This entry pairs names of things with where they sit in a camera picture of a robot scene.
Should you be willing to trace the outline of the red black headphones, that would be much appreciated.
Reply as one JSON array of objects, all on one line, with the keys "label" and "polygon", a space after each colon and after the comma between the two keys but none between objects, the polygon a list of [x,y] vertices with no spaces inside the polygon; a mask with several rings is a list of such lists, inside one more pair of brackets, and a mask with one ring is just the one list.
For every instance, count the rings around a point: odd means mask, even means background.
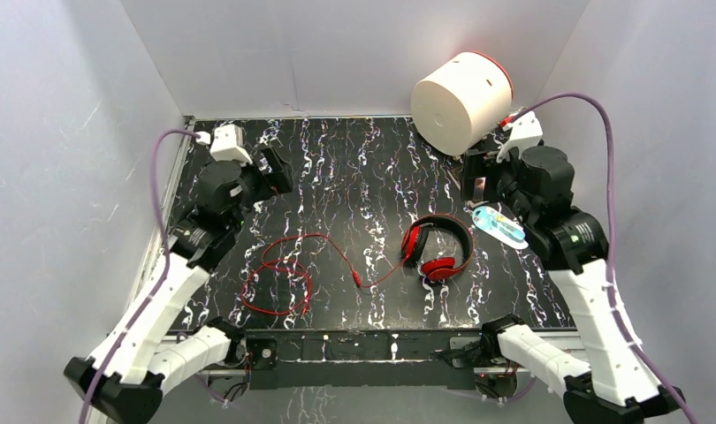
[{"label": "red black headphones", "polygon": [[423,278],[442,284],[470,263],[476,244],[470,229],[458,218],[429,214],[413,221],[400,244],[401,264],[417,266]]}]

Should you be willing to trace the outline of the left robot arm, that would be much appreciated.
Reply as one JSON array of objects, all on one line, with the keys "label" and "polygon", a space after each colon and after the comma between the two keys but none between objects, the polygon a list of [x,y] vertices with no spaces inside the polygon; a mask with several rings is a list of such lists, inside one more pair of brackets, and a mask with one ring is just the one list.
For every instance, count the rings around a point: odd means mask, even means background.
[{"label": "left robot arm", "polygon": [[269,172],[255,163],[214,161],[198,177],[194,205],[164,237],[156,273],[114,330],[64,375],[90,407],[117,423],[147,423],[164,396],[213,364],[237,367],[247,357],[245,333],[222,317],[163,351],[158,349],[191,296],[235,245],[254,205],[293,190],[292,168],[271,146],[261,148]]}]

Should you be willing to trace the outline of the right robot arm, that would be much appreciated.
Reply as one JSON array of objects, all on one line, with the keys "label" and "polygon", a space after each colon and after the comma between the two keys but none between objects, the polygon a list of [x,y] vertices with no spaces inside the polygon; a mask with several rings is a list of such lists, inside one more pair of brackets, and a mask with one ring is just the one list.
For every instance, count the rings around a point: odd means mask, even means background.
[{"label": "right robot arm", "polygon": [[508,314],[482,327],[478,344],[493,366],[525,367],[562,400],[574,423],[642,423],[677,411],[682,393],[644,362],[621,302],[607,280],[609,242],[599,221],[573,205],[573,166],[557,148],[535,146],[498,162],[493,152],[463,157],[461,194],[480,191],[522,223],[529,248],[557,286],[586,357],[579,360]]}]

